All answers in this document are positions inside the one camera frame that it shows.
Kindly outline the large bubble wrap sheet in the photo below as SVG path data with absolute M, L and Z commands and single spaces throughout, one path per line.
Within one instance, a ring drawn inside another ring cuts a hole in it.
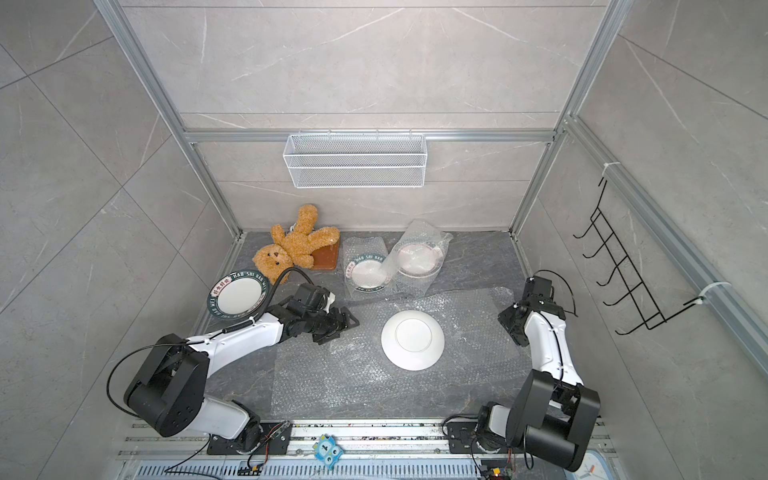
M 511 404 L 531 369 L 527 350 L 497 321 L 514 295 L 506 287 L 454 290 L 353 307 L 358 327 L 324 345 L 308 336 L 276 349 L 269 412 L 292 419 L 438 418 Z M 397 367 L 381 333 L 391 316 L 417 310 L 442 328 L 445 349 L 421 371 Z

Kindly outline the bubble plate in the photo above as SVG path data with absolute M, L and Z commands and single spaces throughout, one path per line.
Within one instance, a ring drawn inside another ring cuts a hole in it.
M 353 301 L 391 296 L 394 283 L 384 268 L 388 256 L 382 237 L 349 237 L 342 241 L 344 282 Z
M 386 321 L 381 332 L 381 346 L 395 366 L 407 371 L 421 371 L 439 361 L 445 349 L 445 337 L 432 316 L 419 310 L 405 310 Z
M 439 275 L 453 235 L 424 220 L 413 220 L 382 264 L 395 289 L 424 297 Z

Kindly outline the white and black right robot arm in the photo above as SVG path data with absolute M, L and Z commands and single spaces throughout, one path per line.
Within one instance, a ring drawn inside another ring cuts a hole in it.
M 540 459 L 577 471 L 601 407 L 599 394 L 576 372 L 566 339 L 568 311 L 555 301 L 551 280 L 531 276 L 520 301 L 497 320 L 514 343 L 530 349 L 532 368 L 514 403 L 482 406 L 476 415 L 454 414 L 441 423 L 452 454 L 523 455 L 531 469 Z

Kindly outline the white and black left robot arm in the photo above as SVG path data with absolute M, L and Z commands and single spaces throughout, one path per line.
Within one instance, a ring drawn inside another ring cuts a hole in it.
M 243 357 L 301 334 L 322 345 L 357 327 L 359 320 L 334 301 L 329 290 L 304 283 L 294 295 L 235 326 L 186 339 L 166 335 L 148 348 L 123 401 L 162 437 L 201 432 L 228 441 L 239 453 L 252 453 L 263 443 L 260 417 L 237 401 L 207 395 L 208 379 Z

